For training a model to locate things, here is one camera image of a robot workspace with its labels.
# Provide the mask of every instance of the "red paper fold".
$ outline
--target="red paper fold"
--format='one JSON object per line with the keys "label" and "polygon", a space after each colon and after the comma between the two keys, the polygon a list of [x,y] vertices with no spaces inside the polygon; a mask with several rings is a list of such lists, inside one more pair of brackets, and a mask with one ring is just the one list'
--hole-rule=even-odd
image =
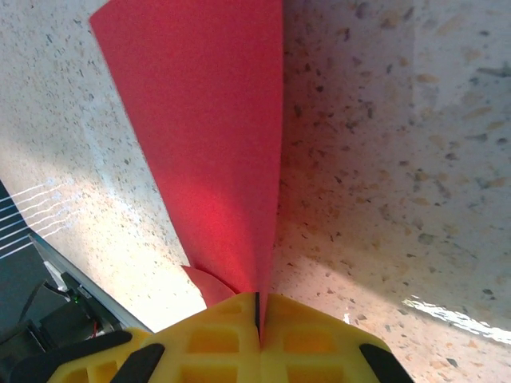
{"label": "red paper fold", "polygon": [[192,267],[236,293],[259,291],[264,318],[282,134],[282,2],[112,0],[90,21]]}

